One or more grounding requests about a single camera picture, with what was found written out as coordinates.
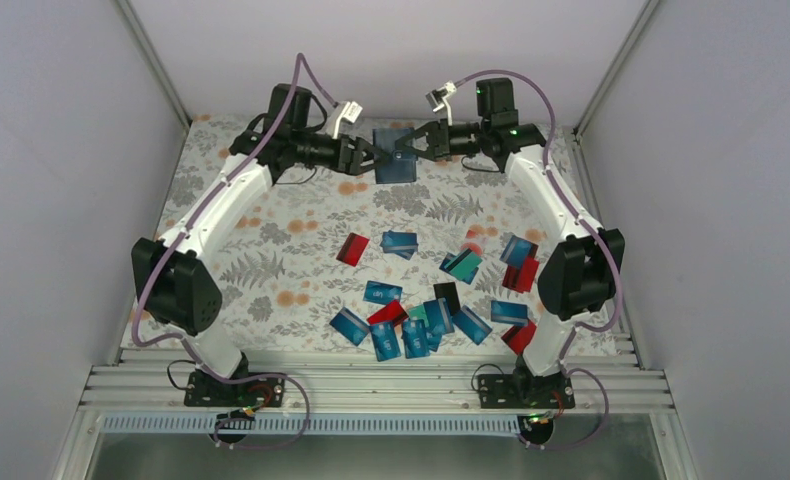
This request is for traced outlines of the blue denim card holder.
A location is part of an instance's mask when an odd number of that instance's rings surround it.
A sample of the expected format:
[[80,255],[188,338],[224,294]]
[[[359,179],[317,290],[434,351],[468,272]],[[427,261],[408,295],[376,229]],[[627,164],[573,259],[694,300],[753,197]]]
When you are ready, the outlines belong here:
[[390,160],[375,170],[378,185],[413,183],[417,180],[417,157],[397,149],[395,143],[414,131],[413,128],[375,128],[374,145],[390,155]]

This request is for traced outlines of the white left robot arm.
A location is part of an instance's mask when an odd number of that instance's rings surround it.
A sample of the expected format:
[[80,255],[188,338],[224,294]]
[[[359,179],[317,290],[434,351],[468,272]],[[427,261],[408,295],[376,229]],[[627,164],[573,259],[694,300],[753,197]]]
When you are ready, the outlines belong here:
[[389,156],[371,142],[340,128],[353,124],[362,107],[352,100],[323,109],[323,120],[309,125],[311,105],[320,97],[307,88],[276,85],[269,108],[234,138],[217,176],[193,206],[157,239],[139,239],[131,250],[138,313],[148,313],[168,332],[144,339],[139,327],[131,339],[139,347],[178,339],[196,366],[211,377],[210,392],[226,405],[249,391],[247,359],[217,319],[222,292],[208,264],[226,236],[257,199],[290,168],[303,165],[358,176]]

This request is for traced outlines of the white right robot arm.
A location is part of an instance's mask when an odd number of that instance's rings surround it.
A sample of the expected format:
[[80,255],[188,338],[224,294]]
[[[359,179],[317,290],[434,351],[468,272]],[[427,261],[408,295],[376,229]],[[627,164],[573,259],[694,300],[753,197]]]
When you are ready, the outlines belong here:
[[396,146],[432,161],[454,155],[487,157],[523,193],[545,227],[551,254],[537,276],[537,294],[546,311],[518,356],[512,382],[515,399],[536,407],[551,393],[549,378],[568,375],[566,356],[575,336],[609,332],[619,321],[625,238],[619,230],[603,227],[558,171],[551,155],[557,135],[553,107],[546,107],[547,132],[520,120],[516,79],[548,103],[544,91],[525,76],[480,71],[427,93],[438,118],[413,133],[425,139],[426,149],[409,146],[408,137]]

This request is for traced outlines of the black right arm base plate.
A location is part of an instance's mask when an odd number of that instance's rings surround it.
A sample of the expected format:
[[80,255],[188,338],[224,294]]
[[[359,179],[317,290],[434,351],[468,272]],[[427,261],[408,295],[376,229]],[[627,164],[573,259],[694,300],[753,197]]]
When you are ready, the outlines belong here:
[[572,409],[576,406],[571,380],[556,373],[479,374],[475,384],[483,409]]

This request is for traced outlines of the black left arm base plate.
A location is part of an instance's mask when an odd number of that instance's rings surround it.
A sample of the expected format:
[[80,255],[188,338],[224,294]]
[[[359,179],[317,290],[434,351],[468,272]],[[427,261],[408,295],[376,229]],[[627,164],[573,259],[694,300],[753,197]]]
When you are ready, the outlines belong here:
[[230,385],[195,370],[188,379],[183,404],[187,407],[280,407],[285,380],[266,378]]

